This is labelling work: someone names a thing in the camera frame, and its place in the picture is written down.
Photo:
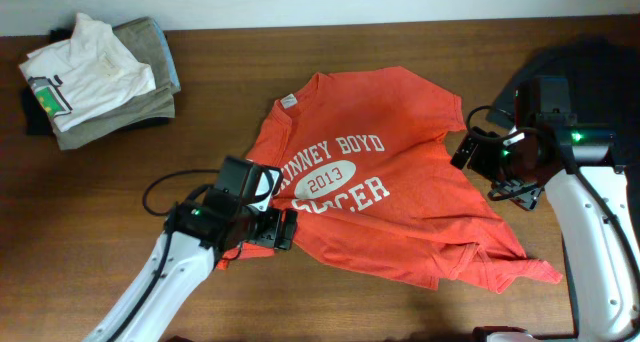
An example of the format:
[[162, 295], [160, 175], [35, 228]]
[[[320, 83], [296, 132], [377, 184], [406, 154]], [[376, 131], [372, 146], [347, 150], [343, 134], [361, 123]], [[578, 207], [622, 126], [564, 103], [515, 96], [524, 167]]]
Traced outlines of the red orange t-shirt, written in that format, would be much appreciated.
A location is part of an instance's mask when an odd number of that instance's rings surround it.
[[282, 171], [272, 204], [297, 213], [295, 243], [326, 265], [426, 289], [560, 282], [451, 164], [461, 105], [402, 67], [317, 73], [274, 103], [247, 157]]

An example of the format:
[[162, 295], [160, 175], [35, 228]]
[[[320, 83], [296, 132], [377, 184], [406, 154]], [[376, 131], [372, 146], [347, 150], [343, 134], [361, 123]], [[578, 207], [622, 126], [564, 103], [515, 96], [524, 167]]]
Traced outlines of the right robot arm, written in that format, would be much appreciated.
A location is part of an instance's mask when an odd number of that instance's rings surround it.
[[578, 107], [569, 82], [536, 76], [513, 92], [506, 135], [468, 125], [451, 163], [491, 182], [492, 201], [549, 201], [570, 277], [576, 341], [639, 338], [639, 236], [626, 163], [608, 113]]

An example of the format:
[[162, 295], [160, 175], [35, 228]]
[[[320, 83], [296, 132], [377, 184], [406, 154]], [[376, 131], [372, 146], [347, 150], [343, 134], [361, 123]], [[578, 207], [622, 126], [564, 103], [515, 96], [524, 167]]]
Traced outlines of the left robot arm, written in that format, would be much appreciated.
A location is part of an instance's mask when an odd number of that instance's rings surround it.
[[281, 169], [228, 156], [213, 173], [215, 182], [161, 213], [163, 231], [152, 253], [88, 341], [157, 341], [227, 252], [292, 247], [297, 214], [271, 204], [284, 180]]

